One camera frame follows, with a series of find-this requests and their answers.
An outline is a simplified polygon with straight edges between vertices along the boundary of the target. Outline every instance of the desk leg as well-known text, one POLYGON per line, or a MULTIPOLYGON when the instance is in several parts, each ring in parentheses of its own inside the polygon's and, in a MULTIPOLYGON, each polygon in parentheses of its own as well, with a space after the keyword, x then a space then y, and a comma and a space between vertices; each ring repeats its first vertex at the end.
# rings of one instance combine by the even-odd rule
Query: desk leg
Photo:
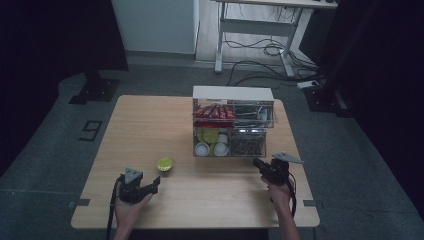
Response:
POLYGON ((218 36, 218 45, 216 47, 216 53, 215 53, 215 72, 221 73, 222 72, 222 23, 225 21, 225 3, 221 3, 221 18, 220 18, 220 24, 219 24, 219 36, 218 36))
POLYGON ((290 30, 290 34, 287 38, 286 46, 284 47, 283 50, 280 50, 281 60, 283 61, 287 76, 290 78, 294 77, 294 72, 293 72, 291 61, 289 59, 288 54, 290 52, 290 47, 293 43, 294 35, 296 34, 297 26, 299 26, 299 20, 300 20, 300 17, 302 16, 302 11, 303 11, 303 8, 297 8, 297 13, 296 13, 294 22, 292 24, 292 28, 290 30))

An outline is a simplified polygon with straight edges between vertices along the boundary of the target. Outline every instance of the white power adapter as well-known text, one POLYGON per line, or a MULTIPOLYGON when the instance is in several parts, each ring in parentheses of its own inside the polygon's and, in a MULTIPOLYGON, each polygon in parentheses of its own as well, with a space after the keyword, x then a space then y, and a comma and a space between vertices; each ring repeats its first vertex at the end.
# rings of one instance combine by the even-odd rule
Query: white power adapter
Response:
POLYGON ((297 88, 298 89, 304 89, 304 88, 309 88, 309 87, 315 87, 318 86, 319 83, 317 81, 308 81, 308 82, 301 82, 297 84, 297 88))

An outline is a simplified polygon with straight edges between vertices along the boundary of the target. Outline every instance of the table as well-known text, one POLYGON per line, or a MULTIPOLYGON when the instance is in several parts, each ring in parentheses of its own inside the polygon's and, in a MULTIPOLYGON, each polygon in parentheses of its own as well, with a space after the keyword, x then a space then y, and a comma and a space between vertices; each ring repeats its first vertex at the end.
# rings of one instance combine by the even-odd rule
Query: table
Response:
MULTIPOLYGON (((278 122, 267 134, 267 156, 286 151, 299 157, 283 103, 275 100, 278 122)), ((252 159, 193 156, 191 97, 121 96, 115 106, 96 159, 81 194, 72 226, 106 228, 115 180, 125 167, 143 171, 141 185, 161 176, 159 193, 143 209, 136 229, 216 229, 278 227, 269 193, 252 159), (174 159, 169 172, 156 162, 174 159)), ((319 216, 302 165, 290 164, 297 181, 299 227, 315 227, 319 216)))
POLYGON ((215 72, 222 71, 222 36, 224 32, 230 33, 245 33, 245 34, 258 34, 270 36, 283 36, 288 37, 285 48, 280 50, 281 60, 283 61, 284 68, 288 77, 294 77, 294 72, 288 59, 290 47, 296 33, 299 19, 302 15, 304 8, 314 9, 334 9, 337 7, 336 2, 327 3, 325 0, 214 0, 222 3, 221 16, 219 25, 218 45, 215 54, 215 72), (266 22, 266 21, 253 21, 244 19, 227 19, 225 18, 225 4, 240 3, 240 4, 258 4, 258 5, 276 5, 295 7, 296 15, 291 23, 280 22, 266 22))

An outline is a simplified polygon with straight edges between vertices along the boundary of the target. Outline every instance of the gray carpet floor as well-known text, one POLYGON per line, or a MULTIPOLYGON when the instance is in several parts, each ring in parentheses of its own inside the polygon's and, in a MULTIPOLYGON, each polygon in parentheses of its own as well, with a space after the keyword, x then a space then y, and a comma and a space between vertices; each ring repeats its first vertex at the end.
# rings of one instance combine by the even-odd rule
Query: gray carpet floor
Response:
MULTIPOLYGON (((222 86, 229 75, 209 67, 130 65, 129 72, 102 72, 121 80, 111 102, 85 105, 68 104, 84 76, 62 81, 52 110, 0 179, 0 239, 104 238, 104 229, 73 229, 71 218, 118 97, 191 96, 193 85, 222 86), (79 141, 89 120, 103 122, 100 133, 93 142, 79 141)), ((252 80, 240 86, 279 84, 252 80)), ((303 239, 424 238, 422 219, 354 119, 311 112, 294 86, 281 85, 273 94, 284 103, 321 219, 314 229, 300 229, 303 239)), ((278 229, 269 229, 269 239, 278 236, 278 229)))

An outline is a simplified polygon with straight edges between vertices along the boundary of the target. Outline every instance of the storage organizer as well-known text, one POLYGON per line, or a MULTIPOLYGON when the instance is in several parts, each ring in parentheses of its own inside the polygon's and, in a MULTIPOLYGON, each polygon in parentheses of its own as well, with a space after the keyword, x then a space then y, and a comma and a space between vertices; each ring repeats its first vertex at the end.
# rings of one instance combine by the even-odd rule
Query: storage organizer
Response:
POLYGON ((269 88, 193 88, 194 156, 265 157, 266 128, 275 121, 269 88))

